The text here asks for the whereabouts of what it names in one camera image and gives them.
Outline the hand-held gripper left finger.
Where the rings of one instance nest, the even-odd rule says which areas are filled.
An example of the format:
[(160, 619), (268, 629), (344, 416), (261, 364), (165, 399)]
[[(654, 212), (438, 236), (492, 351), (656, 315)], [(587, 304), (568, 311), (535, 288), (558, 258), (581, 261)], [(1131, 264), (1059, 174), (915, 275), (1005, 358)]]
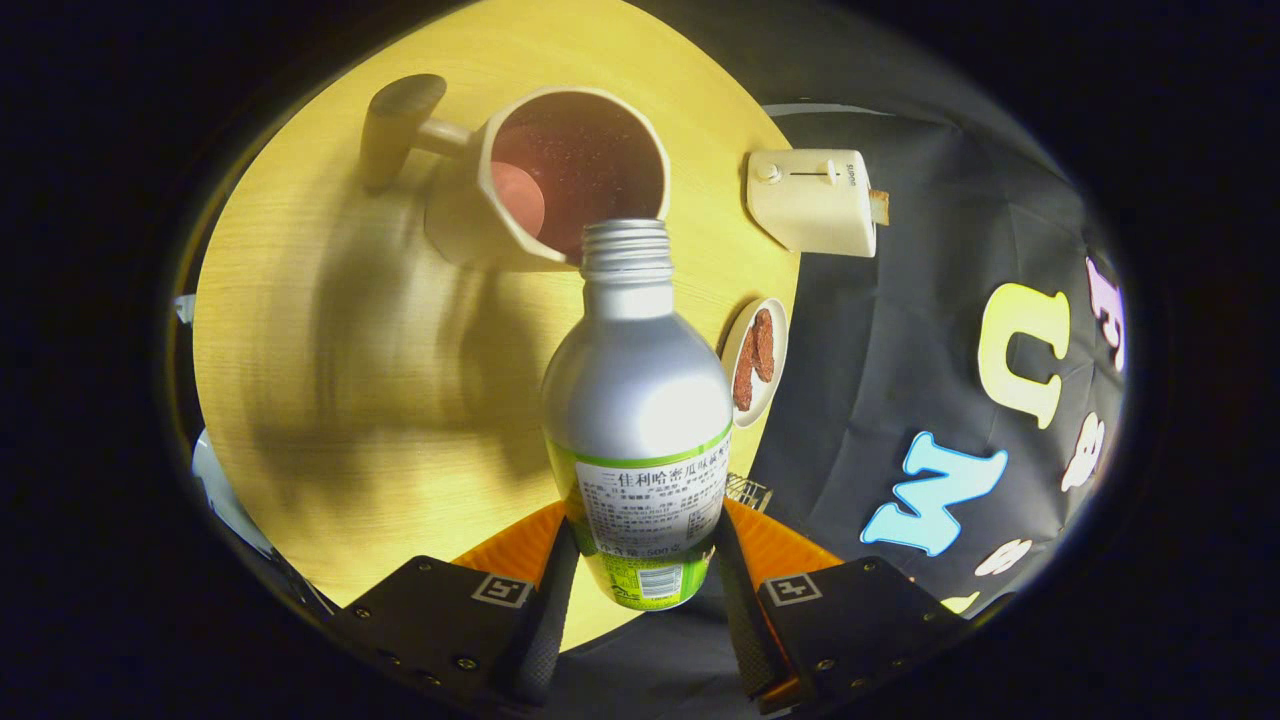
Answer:
[(356, 656), (449, 706), (540, 706), (561, 653), (579, 548), (559, 501), (445, 561), (408, 559), (338, 610)]

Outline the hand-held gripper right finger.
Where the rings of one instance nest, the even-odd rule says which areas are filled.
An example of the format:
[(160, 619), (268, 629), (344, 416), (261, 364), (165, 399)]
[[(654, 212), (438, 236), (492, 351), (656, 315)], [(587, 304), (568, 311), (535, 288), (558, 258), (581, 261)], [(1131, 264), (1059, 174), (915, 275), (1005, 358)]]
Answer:
[(837, 708), (972, 628), (888, 560), (845, 561), (736, 500), (714, 539), (744, 692), (764, 714)]

